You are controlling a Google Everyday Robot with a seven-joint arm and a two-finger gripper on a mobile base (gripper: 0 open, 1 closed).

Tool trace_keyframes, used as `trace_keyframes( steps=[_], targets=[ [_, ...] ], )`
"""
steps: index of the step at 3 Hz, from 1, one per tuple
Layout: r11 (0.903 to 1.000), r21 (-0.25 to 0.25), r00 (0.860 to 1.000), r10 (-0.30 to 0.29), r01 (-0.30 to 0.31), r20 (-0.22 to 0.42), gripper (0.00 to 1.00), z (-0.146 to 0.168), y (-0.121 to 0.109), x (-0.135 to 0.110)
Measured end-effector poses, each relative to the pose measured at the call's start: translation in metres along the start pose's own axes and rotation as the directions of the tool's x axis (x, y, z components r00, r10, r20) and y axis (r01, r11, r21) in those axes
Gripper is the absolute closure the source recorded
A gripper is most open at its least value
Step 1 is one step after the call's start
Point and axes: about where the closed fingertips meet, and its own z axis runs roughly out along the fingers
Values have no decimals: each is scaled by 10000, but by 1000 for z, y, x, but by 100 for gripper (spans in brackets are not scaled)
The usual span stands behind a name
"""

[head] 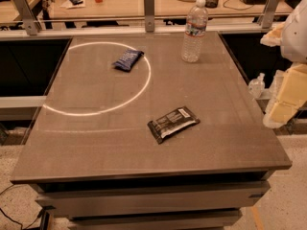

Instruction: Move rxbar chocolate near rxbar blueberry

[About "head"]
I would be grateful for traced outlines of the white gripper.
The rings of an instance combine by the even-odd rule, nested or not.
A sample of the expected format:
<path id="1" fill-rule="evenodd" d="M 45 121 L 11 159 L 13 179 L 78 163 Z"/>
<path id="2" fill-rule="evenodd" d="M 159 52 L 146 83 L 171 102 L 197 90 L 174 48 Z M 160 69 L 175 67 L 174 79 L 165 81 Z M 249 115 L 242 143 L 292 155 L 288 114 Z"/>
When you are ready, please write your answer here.
<path id="1" fill-rule="evenodd" d="M 272 97 L 263 124 L 269 128 L 286 125 L 307 102 L 307 0 L 301 0 L 285 23 L 275 26 L 260 39 L 266 46 L 281 48 L 281 55 L 293 63 L 285 72 L 277 71 Z"/>

